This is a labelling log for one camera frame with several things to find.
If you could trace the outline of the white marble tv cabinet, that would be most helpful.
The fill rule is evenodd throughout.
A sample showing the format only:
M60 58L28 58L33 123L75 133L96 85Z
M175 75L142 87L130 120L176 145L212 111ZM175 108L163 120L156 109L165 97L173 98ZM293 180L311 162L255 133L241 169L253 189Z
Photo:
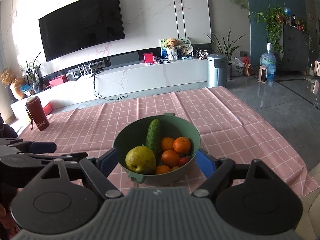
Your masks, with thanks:
M52 109L95 100L93 91L105 98L141 90L179 86L207 81L207 61L179 60L172 63L143 63L108 69L95 77L80 78L36 94L42 104Z

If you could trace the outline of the yellow-green pear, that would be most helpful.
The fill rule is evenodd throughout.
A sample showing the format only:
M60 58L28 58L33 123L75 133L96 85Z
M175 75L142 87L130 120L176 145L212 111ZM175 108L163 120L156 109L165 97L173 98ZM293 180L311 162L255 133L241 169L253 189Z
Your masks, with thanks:
M156 169L156 157L151 149L146 146L137 146L131 149L126 157L127 168L138 174L151 174Z

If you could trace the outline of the silver pedal trash bin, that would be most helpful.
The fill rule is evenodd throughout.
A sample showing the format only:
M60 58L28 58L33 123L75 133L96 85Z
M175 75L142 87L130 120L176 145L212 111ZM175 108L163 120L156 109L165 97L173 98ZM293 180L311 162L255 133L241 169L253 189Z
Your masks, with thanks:
M207 56L207 87L227 86L227 57L210 54Z

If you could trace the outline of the red box on floor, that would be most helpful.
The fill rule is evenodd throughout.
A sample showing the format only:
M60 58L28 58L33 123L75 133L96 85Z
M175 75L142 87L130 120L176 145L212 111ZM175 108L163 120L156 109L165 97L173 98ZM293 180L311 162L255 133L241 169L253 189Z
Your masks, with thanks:
M52 113L51 103L48 102L45 106L43 106L43 110L46 115L51 114Z

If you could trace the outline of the small pink heater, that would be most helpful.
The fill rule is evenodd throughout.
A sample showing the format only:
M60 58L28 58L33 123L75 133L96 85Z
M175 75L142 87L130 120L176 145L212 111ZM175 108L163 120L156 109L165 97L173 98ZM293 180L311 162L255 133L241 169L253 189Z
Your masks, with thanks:
M259 68L259 77L258 82L259 83L266 83L267 80L267 68L264 65L261 65Z

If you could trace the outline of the small red tomato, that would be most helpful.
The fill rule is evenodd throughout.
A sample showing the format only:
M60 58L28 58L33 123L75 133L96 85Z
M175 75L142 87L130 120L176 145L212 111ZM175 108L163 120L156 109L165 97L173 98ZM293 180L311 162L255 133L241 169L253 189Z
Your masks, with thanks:
M180 160L178 161L178 167L182 167L184 166L185 164L187 164L189 162L189 158L188 157L182 157L180 158Z

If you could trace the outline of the orange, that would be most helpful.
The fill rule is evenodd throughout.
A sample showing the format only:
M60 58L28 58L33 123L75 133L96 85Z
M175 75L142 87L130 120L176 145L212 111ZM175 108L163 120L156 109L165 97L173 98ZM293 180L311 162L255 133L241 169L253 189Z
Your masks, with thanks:
M173 150L167 150L162 153L161 161L164 165L173 168L178 166L180 156Z
M165 137L161 140L161 150L168 151L168 150L174 150L174 141L175 139L170 137Z
M155 169L155 174L165 174L171 172L171 168L167 165L159 165Z

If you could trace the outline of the green colander bowl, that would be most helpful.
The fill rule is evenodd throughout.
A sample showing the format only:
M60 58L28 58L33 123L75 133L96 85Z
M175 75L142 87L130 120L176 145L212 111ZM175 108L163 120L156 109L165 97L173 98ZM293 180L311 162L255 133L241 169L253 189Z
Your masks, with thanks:
M160 140L164 137L176 139L180 136L190 140L191 148L188 154L190 161L182 166L182 168L165 174L139 174L132 172L125 164L126 154L136 146L145 145L149 127L153 127L151 123L155 119L158 119L160 123L156 128L156 135ZM200 134L192 123L174 116L174 114L165 113L163 115L142 118L129 124L117 135L114 147L118 150L119 164L133 183L138 185L163 186L181 180L193 168L196 152L200 148L200 141Z

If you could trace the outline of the pink box on cabinet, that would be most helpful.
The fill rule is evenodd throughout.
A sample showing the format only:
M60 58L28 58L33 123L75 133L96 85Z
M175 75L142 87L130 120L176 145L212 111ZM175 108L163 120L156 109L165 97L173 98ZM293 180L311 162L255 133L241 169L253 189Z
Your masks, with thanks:
M67 77L65 75L60 75L49 81L50 87L55 87L67 82Z

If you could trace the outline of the large water bottle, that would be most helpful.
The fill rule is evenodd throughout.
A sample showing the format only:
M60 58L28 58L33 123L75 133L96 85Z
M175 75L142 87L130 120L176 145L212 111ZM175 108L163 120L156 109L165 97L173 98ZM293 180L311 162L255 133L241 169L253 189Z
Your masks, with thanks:
M276 73L276 57L272 52L272 44L267 43L267 51L260 57L260 64L266 67L267 79L273 80Z

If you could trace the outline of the potted floor plant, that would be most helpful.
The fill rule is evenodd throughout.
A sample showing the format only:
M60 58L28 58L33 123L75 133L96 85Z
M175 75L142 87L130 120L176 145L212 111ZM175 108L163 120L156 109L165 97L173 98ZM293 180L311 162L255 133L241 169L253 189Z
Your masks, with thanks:
M215 52L218 52L220 55L223 55L227 58L227 63L230 63L233 53L241 47L241 45L236 45L236 42L246 36L246 34L242 34L240 37L232 40L231 32L232 29L230 28L227 36L223 36L221 41L213 32L211 32L210 35L205 34L206 37L209 38L212 44L215 46Z

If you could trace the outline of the small brown fruit front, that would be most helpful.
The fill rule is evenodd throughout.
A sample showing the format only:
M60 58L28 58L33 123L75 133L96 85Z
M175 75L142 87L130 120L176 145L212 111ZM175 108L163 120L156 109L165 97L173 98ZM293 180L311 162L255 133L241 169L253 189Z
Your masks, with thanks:
M175 171L175 170L178 170L180 167L179 166L174 166L171 171Z

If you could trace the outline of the dark drawer cabinet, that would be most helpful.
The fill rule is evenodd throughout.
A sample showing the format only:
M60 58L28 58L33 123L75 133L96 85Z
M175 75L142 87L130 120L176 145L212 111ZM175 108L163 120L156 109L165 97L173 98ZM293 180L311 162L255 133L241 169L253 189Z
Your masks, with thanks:
M283 25L281 71L306 72L309 65L309 35L290 25Z

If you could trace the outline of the orange front large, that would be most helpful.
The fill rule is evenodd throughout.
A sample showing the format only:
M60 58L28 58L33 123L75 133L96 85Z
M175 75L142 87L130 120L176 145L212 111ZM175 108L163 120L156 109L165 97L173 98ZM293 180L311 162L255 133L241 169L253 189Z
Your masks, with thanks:
M174 141L173 148L180 155L187 154L191 149L191 142L186 137L179 137Z

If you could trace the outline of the green cucumber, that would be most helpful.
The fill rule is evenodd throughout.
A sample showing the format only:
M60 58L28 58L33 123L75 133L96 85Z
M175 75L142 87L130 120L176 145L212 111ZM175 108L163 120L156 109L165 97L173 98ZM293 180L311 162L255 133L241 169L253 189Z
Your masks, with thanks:
M146 135L145 146L148 147L154 155L157 155L159 152L161 144L161 131L162 125L159 119L153 119L149 124L148 132Z

